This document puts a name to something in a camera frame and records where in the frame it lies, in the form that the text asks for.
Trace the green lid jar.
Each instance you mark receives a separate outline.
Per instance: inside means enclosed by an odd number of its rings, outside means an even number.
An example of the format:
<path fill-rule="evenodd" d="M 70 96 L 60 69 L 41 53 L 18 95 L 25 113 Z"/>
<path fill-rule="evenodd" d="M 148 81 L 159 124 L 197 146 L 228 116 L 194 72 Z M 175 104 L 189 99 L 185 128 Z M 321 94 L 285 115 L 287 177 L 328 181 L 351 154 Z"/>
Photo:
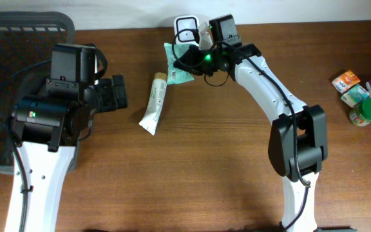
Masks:
<path fill-rule="evenodd" d="M 350 121 L 356 126 L 367 126 L 371 123 L 371 97 L 361 101 L 349 113 Z"/>

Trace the white shampoo tube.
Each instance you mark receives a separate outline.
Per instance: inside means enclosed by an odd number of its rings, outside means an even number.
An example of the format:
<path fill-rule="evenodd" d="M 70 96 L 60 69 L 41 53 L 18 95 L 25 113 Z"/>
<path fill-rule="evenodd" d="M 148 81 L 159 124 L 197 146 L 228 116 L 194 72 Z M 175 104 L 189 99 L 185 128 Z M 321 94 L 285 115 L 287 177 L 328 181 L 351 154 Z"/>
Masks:
<path fill-rule="evenodd" d="M 146 112 L 142 120 L 139 122 L 139 125 L 152 135 L 154 135 L 157 130 L 157 124 L 163 108 L 166 91 L 167 75 L 162 72 L 157 72 L 154 75 Z"/>

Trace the small teal tissue pack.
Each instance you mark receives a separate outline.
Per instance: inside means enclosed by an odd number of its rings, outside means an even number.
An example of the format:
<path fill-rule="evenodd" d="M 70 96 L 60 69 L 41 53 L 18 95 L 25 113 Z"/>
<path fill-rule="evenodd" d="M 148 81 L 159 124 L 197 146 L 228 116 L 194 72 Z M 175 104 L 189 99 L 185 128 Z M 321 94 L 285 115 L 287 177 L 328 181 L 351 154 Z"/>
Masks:
<path fill-rule="evenodd" d="M 341 96 L 341 100 L 351 108 L 357 106 L 360 102 L 367 99 L 370 96 L 369 92 L 360 86 L 355 85 Z"/>

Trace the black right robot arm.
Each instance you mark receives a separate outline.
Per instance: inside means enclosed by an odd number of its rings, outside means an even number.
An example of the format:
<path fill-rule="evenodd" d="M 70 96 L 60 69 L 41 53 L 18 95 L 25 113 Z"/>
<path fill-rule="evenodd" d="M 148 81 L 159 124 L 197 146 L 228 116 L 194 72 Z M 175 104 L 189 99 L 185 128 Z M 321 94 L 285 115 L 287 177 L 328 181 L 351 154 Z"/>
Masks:
<path fill-rule="evenodd" d="M 273 74 L 261 51 L 243 44 L 231 14 L 208 23 L 174 23 L 174 43 L 189 43 L 174 66 L 193 75 L 223 71 L 257 102 L 271 124 L 268 156 L 282 178 L 284 210 L 281 231 L 317 231 L 314 194 L 323 161 L 328 156 L 326 115 L 308 106 Z"/>

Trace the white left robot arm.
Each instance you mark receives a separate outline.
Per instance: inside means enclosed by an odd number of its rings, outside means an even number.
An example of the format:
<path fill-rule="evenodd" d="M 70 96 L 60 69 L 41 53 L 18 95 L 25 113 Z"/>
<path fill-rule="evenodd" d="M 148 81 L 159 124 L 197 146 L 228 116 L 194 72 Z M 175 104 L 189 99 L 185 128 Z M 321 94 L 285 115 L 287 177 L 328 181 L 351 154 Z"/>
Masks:
<path fill-rule="evenodd" d="M 6 231 L 54 231 L 65 176 L 98 113 L 128 107 L 121 75 L 106 77 L 108 62 L 94 44 L 59 43 L 50 69 L 34 64 L 23 78 L 6 120 L 14 181 Z"/>

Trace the mint green wipes pack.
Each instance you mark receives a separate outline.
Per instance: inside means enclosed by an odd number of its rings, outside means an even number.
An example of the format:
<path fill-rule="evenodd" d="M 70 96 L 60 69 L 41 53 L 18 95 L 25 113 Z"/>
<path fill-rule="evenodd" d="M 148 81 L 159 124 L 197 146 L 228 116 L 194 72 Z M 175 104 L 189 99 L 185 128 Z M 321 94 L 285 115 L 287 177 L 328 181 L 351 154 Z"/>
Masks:
<path fill-rule="evenodd" d="M 180 58 L 189 49 L 191 44 L 175 44 L 174 49 L 178 58 Z M 167 84 L 182 84 L 185 82 L 193 81 L 194 77 L 179 68 L 174 67 L 174 62 L 176 61 L 175 56 L 172 51 L 172 44 L 164 43 L 164 48 L 167 57 Z"/>

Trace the small orange white packet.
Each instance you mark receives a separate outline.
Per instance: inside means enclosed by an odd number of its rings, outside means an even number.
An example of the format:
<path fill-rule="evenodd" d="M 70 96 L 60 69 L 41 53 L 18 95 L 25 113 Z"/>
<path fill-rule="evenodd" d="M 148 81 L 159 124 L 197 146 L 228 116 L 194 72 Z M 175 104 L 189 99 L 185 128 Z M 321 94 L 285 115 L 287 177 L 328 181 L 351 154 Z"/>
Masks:
<path fill-rule="evenodd" d="M 336 77 L 331 83 L 339 93 L 345 93 L 355 85 L 359 84 L 360 81 L 360 78 L 349 70 Z"/>

